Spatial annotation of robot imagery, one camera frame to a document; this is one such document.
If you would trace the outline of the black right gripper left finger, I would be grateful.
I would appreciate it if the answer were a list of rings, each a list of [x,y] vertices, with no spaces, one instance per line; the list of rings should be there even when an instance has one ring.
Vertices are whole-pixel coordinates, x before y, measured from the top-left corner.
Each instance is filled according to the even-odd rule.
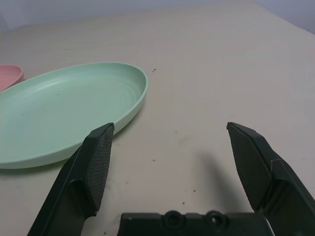
[[[79,236],[97,215],[109,171],[114,124],[93,131],[61,168],[30,236]]]

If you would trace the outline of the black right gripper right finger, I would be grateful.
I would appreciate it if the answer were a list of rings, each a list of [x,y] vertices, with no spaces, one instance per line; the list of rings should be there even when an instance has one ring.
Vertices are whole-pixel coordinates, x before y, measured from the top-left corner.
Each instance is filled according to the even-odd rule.
[[[229,122],[238,176],[254,210],[276,236],[313,236],[315,200],[300,178],[255,130]]]

